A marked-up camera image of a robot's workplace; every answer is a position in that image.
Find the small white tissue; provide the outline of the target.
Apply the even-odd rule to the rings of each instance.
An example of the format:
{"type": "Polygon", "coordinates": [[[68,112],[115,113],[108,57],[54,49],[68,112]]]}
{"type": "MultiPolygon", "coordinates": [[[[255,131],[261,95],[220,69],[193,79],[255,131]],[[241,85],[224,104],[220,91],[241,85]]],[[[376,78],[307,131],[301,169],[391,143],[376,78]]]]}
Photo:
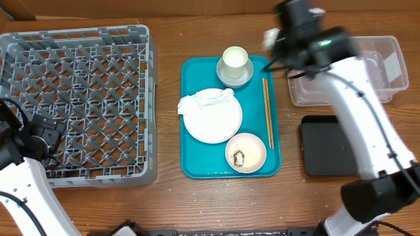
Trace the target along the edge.
{"type": "Polygon", "coordinates": [[[278,28],[272,28],[266,32],[264,32],[263,35],[263,41],[262,41],[262,49],[263,50],[272,50],[274,47],[274,44],[276,42],[277,36],[279,34],[280,30],[278,28]]]}

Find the large white plate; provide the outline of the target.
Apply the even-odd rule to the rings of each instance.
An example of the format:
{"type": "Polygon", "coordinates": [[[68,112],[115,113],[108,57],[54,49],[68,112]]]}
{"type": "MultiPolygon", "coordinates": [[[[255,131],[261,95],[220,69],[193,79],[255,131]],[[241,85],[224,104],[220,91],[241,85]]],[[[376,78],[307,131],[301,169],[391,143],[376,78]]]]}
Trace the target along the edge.
{"type": "Polygon", "coordinates": [[[229,140],[242,125],[243,112],[238,100],[212,106],[189,115],[180,115],[189,134],[206,144],[229,140]]]}

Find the small pink bowl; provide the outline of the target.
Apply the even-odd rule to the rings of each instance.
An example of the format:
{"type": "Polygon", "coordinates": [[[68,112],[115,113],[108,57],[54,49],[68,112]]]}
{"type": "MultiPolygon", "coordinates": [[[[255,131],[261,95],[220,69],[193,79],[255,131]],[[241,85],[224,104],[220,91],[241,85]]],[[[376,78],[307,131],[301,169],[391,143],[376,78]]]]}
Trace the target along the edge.
{"type": "Polygon", "coordinates": [[[258,171],[266,161],[266,147],[263,141],[250,133],[233,136],[225,148],[228,164],[236,171],[250,174],[258,171]]]}

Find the brown food scrap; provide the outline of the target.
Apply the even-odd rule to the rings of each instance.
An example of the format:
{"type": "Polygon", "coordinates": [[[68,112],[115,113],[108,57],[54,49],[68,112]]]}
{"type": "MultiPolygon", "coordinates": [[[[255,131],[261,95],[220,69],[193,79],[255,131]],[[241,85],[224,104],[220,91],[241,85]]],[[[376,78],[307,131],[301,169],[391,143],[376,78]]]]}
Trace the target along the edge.
{"type": "Polygon", "coordinates": [[[233,154],[234,158],[234,165],[235,166],[243,166],[245,155],[242,151],[237,151],[233,154]]]}

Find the pile of white rice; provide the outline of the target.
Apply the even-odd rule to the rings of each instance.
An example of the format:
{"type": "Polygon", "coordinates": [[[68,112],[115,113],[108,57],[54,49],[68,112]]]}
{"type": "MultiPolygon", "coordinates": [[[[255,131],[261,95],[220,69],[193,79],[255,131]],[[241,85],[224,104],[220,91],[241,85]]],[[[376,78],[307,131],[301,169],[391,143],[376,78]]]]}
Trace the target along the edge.
{"type": "Polygon", "coordinates": [[[250,140],[235,141],[228,151],[229,162],[240,172],[253,172],[259,168],[261,163],[261,153],[259,146],[250,140]],[[245,155],[243,166],[235,166],[233,154],[242,151],[245,155]]]}

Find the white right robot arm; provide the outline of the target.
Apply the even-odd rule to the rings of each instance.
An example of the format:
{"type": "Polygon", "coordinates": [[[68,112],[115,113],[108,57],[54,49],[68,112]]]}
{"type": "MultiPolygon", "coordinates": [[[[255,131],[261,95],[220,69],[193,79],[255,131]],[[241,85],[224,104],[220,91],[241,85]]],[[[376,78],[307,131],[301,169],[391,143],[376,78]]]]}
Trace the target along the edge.
{"type": "Polygon", "coordinates": [[[309,77],[329,97],[356,159],[358,181],[341,188],[342,207],[316,235],[361,235],[419,198],[419,163],[390,122],[348,31],[322,29],[305,0],[276,6],[282,28],[272,61],[309,77]]]}

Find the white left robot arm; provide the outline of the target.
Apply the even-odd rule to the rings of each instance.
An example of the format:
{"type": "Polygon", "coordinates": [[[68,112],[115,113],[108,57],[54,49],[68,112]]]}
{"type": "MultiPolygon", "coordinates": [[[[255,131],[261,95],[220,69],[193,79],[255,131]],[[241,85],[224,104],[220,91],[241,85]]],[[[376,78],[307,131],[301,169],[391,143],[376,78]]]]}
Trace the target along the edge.
{"type": "Polygon", "coordinates": [[[66,125],[42,115],[17,117],[1,99],[1,203],[23,235],[79,235],[47,180],[66,125]]]}

